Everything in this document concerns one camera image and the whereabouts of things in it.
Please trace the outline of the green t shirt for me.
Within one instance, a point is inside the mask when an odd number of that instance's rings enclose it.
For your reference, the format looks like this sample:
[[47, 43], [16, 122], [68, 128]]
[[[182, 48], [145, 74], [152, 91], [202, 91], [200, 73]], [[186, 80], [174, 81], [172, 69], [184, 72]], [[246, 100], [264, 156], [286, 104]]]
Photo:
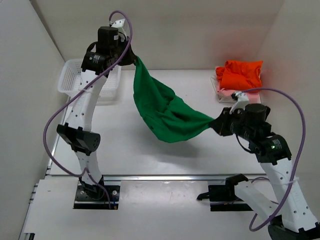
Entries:
[[191, 108], [170, 87], [152, 77], [139, 57], [135, 62], [133, 100], [145, 124], [165, 143], [192, 139], [214, 120]]

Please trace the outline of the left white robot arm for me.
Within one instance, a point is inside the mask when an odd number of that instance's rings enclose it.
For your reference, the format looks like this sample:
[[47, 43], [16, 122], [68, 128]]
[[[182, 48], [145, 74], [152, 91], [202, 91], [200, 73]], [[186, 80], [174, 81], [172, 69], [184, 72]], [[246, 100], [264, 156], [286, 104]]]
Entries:
[[57, 126], [57, 133], [70, 145], [79, 161], [84, 173], [79, 181], [85, 193], [95, 201], [108, 197], [97, 160], [101, 136], [92, 132], [94, 110], [109, 76], [105, 70], [114, 63], [126, 66], [135, 60], [129, 38], [121, 27], [100, 27], [97, 41], [89, 45], [82, 60], [79, 87], [83, 94], [75, 100], [65, 123]]

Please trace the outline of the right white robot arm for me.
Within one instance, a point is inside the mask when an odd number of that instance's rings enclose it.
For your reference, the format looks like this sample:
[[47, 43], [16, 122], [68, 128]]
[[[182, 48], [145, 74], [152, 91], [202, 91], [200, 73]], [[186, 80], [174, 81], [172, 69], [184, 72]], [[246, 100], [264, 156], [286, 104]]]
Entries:
[[266, 121], [270, 108], [248, 104], [244, 108], [223, 108], [209, 123], [218, 135], [235, 135], [248, 141], [246, 152], [254, 154], [273, 189], [277, 202], [269, 200], [244, 174], [225, 179], [223, 185], [209, 186], [197, 200], [208, 199], [213, 205], [230, 205], [236, 201], [247, 204], [267, 226], [273, 240], [318, 240], [320, 223], [313, 215], [298, 183], [295, 163], [286, 140], [271, 130]]

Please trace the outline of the orange folded t shirt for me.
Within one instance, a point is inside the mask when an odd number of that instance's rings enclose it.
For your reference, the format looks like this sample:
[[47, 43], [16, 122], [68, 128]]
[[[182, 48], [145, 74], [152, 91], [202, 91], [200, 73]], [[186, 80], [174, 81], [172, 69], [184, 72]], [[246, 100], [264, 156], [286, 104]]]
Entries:
[[215, 69], [221, 89], [243, 91], [261, 88], [260, 78], [263, 61], [227, 60], [224, 66]]

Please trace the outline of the white plastic basket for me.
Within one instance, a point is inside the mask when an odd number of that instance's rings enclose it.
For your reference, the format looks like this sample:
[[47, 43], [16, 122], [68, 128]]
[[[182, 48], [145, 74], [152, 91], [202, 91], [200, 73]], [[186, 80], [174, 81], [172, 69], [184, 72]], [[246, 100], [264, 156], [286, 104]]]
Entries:
[[[81, 72], [83, 59], [70, 59], [67, 60], [62, 69], [57, 89], [60, 93], [64, 93], [73, 98], [80, 90], [81, 85]], [[117, 65], [109, 72], [106, 83], [103, 85], [98, 101], [108, 102], [116, 98], [122, 67]]]

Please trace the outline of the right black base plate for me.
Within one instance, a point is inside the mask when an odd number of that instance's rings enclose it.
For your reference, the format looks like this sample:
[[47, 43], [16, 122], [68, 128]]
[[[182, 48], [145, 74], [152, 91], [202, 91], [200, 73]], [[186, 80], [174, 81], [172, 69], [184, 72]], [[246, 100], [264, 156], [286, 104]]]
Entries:
[[211, 212], [252, 212], [253, 210], [241, 199], [229, 195], [225, 185], [208, 186]]

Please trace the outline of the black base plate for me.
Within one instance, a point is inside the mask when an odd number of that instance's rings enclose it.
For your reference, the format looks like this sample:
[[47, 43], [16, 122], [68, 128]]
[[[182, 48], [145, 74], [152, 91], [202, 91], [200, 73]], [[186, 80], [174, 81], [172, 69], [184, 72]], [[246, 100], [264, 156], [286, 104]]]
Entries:
[[89, 193], [80, 183], [74, 196], [73, 208], [76, 210], [118, 210], [120, 200], [120, 185], [104, 185], [108, 193], [106, 196], [103, 190], [98, 193]]
[[208, 186], [211, 212], [252, 212], [253, 210], [241, 199], [229, 195], [225, 185]]

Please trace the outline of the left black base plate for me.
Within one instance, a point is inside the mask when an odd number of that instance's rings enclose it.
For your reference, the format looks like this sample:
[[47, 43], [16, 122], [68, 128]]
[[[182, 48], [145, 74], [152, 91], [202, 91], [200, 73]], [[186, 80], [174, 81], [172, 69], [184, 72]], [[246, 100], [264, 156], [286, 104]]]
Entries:
[[103, 190], [98, 193], [89, 193], [80, 183], [74, 196], [73, 208], [76, 210], [118, 210], [120, 200], [120, 185], [104, 185], [108, 193], [106, 196]]

